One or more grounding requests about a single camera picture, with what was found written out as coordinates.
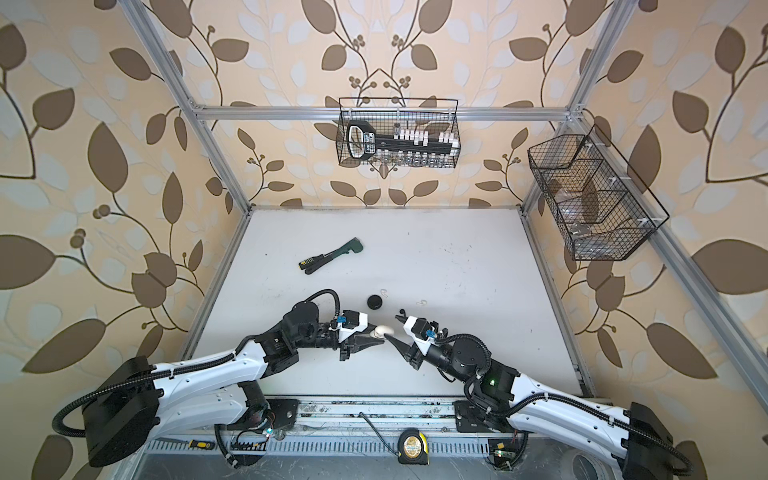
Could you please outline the cream earbud charging case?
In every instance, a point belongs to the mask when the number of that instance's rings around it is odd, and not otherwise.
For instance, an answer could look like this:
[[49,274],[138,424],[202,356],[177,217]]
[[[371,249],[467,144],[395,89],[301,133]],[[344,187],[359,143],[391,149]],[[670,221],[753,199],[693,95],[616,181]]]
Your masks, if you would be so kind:
[[379,325],[377,326],[374,331],[372,332],[372,335],[376,338],[384,338],[386,335],[394,335],[394,329],[387,325]]

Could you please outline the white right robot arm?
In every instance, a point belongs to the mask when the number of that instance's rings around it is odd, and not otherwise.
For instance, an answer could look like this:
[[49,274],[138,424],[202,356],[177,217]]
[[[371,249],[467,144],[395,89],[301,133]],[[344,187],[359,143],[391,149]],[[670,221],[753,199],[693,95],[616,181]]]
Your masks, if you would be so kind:
[[539,434],[601,460],[624,479],[690,477],[694,463],[673,444],[670,432],[647,406],[599,404],[559,391],[492,356],[477,336],[449,334],[438,323],[399,315],[408,342],[391,328],[374,336],[388,341],[402,358],[423,364],[463,385],[477,420],[491,430]]

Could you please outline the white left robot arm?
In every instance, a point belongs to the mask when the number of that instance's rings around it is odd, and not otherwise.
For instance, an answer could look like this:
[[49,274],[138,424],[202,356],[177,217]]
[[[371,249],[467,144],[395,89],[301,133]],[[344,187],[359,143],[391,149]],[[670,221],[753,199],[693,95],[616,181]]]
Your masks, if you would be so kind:
[[89,465],[103,467],[163,435],[212,427],[220,451],[235,465],[223,431],[270,436],[283,418],[260,380],[295,365],[303,349],[330,349],[346,361],[384,344],[391,331],[372,325],[365,313],[342,309],[336,291],[320,290],[267,331],[224,352],[175,363],[151,364],[144,356],[126,361],[98,389],[57,412],[52,428],[85,439]]

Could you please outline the black round charging case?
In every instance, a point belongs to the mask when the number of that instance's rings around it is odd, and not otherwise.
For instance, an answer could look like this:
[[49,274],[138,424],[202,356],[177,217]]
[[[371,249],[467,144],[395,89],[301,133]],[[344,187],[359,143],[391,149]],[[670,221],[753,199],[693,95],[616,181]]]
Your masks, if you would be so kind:
[[383,306],[383,298],[380,295],[371,295],[367,298],[366,304],[371,310],[379,310]]

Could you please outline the black yellow screwdriver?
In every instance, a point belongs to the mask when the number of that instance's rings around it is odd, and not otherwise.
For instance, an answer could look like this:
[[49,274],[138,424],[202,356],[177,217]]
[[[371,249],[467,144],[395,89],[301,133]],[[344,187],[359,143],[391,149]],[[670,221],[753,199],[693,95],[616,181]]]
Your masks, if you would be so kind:
[[321,266],[323,266],[327,262],[327,260],[328,260],[328,258],[324,254],[313,256],[313,257],[307,258],[305,260],[302,260],[299,263],[299,268],[301,270],[307,270],[307,269],[315,270],[315,269],[320,268]]

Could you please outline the green black rivet tool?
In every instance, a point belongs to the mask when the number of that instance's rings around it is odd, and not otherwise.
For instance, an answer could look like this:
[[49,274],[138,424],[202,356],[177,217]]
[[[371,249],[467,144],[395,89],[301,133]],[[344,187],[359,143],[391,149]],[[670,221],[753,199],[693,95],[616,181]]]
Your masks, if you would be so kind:
[[[361,253],[363,251],[363,249],[364,249],[364,247],[362,245],[362,242],[358,238],[354,237],[351,240],[349,240],[348,242],[346,242],[344,245],[342,245],[341,247],[339,247],[339,248],[337,248],[335,250],[332,250],[331,252],[328,252],[328,253],[324,254],[324,255],[327,256],[328,260],[327,260],[327,262],[323,266],[327,265],[328,263],[330,263],[331,261],[335,260],[336,258],[338,258],[338,257],[340,257],[342,255],[345,255],[345,254],[348,254],[348,253],[354,253],[354,254]],[[306,275],[311,275],[314,272],[316,272],[317,270],[319,270],[320,268],[317,268],[315,270],[307,269],[307,270],[302,270],[302,271]]]

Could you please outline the yellow black tape measure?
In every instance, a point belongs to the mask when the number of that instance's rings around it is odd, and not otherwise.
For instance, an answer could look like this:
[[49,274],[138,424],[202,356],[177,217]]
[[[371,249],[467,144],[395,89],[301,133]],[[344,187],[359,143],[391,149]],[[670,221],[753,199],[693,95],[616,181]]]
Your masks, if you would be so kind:
[[428,465],[429,448],[425,435],[416,428],[404,430],[397,441],[397,460],[402,465]]

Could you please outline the black socket set holder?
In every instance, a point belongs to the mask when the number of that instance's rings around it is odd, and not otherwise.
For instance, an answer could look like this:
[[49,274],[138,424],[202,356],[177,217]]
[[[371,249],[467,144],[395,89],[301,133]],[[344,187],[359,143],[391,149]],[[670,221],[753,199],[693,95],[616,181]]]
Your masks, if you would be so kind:
[[434,137],[428,130],[392,125],[374,127],[365,120],[352,120],[342,130],[341,145],[351,158],[357,160],[446,161],[457,159],[461,143],[452,131],[439,132]]

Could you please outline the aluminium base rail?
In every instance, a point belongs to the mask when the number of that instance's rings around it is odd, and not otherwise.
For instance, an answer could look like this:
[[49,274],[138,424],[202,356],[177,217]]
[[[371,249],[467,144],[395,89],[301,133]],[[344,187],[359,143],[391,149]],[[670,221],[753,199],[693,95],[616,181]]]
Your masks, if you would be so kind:
[[539,434],[511,429],[502,432],[481,424],[473,407],[457,397],[272,397],[271,413],[255,426],[188,427],[159,438],[207,440],[212,451],[158,451],[150,453],[225,452],[238,457],[272,456],[385,456],[397,452],[400,434],[416,428],[427,439],[430,457],[494,456],[500,448],[518,448],[523,439]]

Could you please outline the aluminium frame post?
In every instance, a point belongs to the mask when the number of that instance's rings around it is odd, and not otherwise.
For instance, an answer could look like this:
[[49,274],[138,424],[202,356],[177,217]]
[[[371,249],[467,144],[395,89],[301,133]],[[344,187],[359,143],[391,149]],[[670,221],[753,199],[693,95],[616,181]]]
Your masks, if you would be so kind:
[[181,113],[188,122],[191,131],[199,140],[212,169],[220,177],[223,186],[231,194],[234,205],[244,215],[248,216],[251,212],[250,202],[247,200],[234,171],[225,159],[212,131],[208,128],[205,121],[198,117],[196,112],[198,104],[194,101],[193,96],[184,83],[183,77],[177,71],[170,53],[165,49],[165,45],[155,31],[144,3],[142,1],[128,0],[118,1],[118,5],[157,67],[160,76],[164,80],[174,101],[180,107]]

